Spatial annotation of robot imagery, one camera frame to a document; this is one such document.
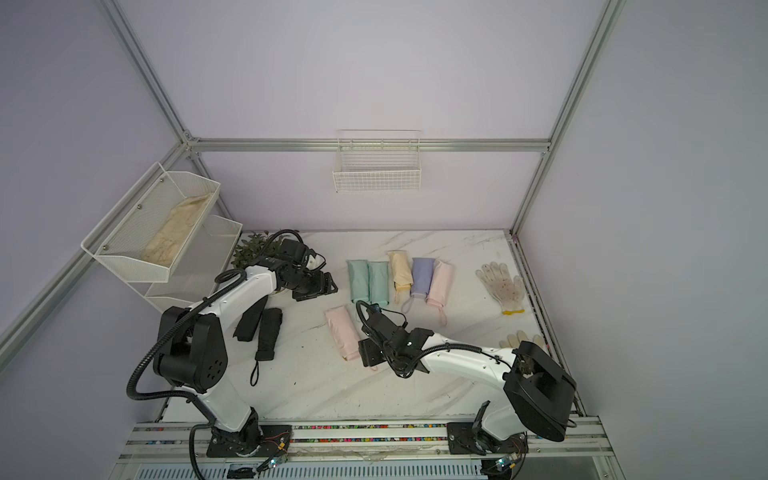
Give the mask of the black umbrella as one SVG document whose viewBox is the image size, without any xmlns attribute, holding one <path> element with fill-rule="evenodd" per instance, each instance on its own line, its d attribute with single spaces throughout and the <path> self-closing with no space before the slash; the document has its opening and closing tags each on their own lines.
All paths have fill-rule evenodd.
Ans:
<svg viewBox="0 0 768 480">
<path fill-rule="evenodd" d="M 255 387 L 260 378 L 260 365 L 274 360 L 275 348 L 283 322 L 283 312 L 279 308 L 265 309 L 258 325 L 257 350 L 254 356 L 254 368 L 249 383 Z"/>
</svg>

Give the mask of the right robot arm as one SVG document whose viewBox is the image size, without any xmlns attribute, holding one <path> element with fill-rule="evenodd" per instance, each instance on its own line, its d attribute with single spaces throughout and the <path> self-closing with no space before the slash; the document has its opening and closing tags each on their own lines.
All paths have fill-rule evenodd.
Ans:
<svg viewBox="0 0 768 480">
<path fill-rule="evenodd" d="M 355 303 L 365 338 L 359 353 L 366 367 L 387 364 L 401 379 L 442 373 L 503 392 L 507 403 L 495 410 L 484 401 L 471 422 L 447 424 L 453 454 L 487 455 L 520 449 L 527 433 L 562 442 L 570 428 L 577 383 L 533 341 L 516 347 L 482 347 L 446 338 L 432 330 L 407 328 L 390 311 L 362 300 Z"/>
</svg>

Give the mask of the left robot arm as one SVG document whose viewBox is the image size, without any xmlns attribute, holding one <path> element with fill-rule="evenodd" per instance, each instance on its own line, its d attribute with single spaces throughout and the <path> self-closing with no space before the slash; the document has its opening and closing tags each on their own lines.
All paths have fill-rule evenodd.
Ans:
<svg viewBox="0 0 768 480">
<path fill-rule="evenodd" d="M 268 236 L 247 262 L 233 265 L 214 279 L 216 289 L 190 307 L 169 307 L 161 315 L 156 343 L 139 361 L 126 385 L 134 401 L 182 398 L 205 418 L 191 427 L 188 452 L 196 478 L 203 478 L 194 437 L 211 432 L 209 454 L 257 457 L 259 476 L 287 455 L 292 430 L 269 435 L 255 408 L 242 399 L 226 375 L 229 327 L 261 343 L 255 363 L 274 358 L 281 315 L 265 310 L 270 295 L 288 291 L 296 302 L 337 292 L 324 255 L 310 248 L 300 233 L 283 229 Z"/>
</svg>

